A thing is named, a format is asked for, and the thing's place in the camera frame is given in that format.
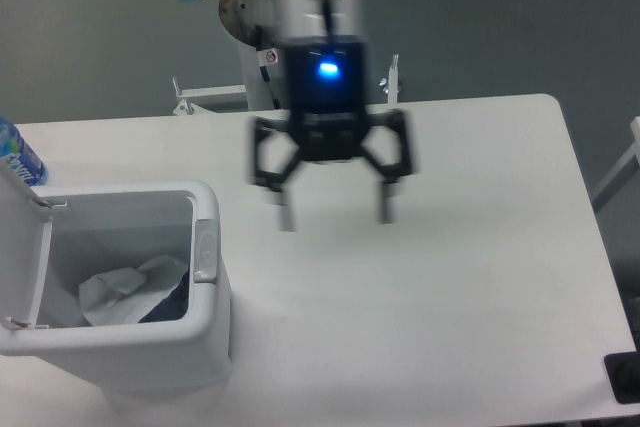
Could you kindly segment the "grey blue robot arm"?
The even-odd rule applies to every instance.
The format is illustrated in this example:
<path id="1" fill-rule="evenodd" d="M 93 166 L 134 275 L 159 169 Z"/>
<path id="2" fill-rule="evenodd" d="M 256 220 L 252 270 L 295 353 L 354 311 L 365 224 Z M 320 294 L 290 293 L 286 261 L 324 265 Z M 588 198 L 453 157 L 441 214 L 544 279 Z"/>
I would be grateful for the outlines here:
<path id="1" fill-rule="evenodd" d="M 379 216 L 392 220 L 395 186 L 414 171 L 408 116 L 367 105 L 364 0 L 235 0 L 232 17 L 259 58 L 274 53 L 282 119 L 255 117 L 250 179 L 288 205 L 287 182 L 303 163 L 366 161 L 379 174 Z"/>

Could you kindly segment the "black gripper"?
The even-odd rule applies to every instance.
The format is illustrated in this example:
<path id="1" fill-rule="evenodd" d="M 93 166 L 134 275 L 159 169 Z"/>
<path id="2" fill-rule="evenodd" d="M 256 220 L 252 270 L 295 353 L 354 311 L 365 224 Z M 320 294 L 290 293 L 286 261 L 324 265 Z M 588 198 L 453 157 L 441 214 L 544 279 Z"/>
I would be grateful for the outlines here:
<path id="1" fill-rule="evenodd" d="M 288 183 L 302 162 L 338 162 L 362 157 L 380 176 L 378 216 L 393 222 L 395 185 L 416 171 L 412 154 L 409 114 L 394 108 L 368 114 L 365 102 L 366 46 L 353 36 L 330 41 L 308 38 L 282 49 L 288 81 L 289 118 L 254 116 L 250 123 L 249 181 L 273 196 L 280 229 L 294 232 Z M 365 145 L 375 129 L 393 140 L 392 160 Z M 268 150 L 276 140 L 289 143 L 275 161 Z"/>

